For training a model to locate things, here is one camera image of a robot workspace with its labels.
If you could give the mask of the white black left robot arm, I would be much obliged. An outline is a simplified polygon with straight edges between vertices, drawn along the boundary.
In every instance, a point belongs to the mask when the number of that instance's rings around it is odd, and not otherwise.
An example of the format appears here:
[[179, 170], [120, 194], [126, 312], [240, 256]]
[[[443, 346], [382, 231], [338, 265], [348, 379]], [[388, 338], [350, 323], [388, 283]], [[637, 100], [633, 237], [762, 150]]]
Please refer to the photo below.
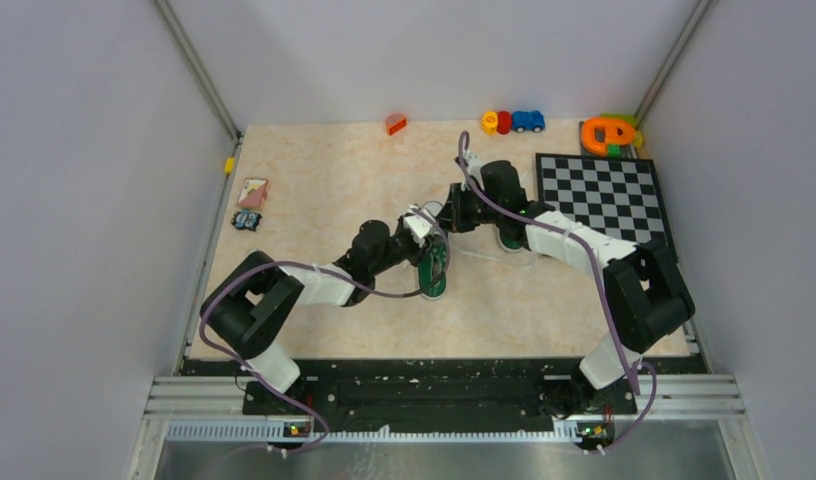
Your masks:
[[203, 301], [199, 335], [212, 330], [216, 349], [227, 353], [265, 383], [267, 401], [281, 413], [303, 404], [299, 366], [277, 336], [301, 306], [351, 307], [377, 295], [376, 278], [403, 263], [417, 266], [446, 244], [447, 233], [433, 214], [413, 206], [396, 229], [380, 220], [363, 223], [346, 253], [319, 266], [278, 261], [255, 250]]

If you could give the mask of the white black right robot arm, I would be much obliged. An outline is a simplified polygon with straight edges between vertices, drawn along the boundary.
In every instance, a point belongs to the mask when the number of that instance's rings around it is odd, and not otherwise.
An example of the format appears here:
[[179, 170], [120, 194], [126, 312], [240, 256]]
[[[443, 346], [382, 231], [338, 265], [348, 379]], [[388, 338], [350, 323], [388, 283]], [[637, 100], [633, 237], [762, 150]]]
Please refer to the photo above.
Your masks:
[[598, 411], [610, 400], [610, 385], [629, 376], [644, 353], [695, 313], [674, 254], [658, 239], [617, 239], [528, 200], [507, 160], [455, 162], [464, 179], [451, 186], [437, 217], [446, 231], [489, 224], [502, 249], [552, 257], [595, 280], [609, 331], [581, 360], [570, 397], [578, 409]]

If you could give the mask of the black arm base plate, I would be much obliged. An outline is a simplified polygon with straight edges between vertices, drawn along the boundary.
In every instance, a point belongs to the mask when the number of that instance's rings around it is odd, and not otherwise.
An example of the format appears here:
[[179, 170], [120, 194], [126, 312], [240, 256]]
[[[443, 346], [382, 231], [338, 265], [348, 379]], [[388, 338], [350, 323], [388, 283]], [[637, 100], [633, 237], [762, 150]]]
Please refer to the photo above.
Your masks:
[[312, 409], [332, 433], [502, 433], [548, 431], [572, 415], [635, 414], [629, 383], [594, 390], [579, 360], [301, 360], [281, 400], [234, 361], [187, 360], [184, 377], [230, 377], [246, 415]]

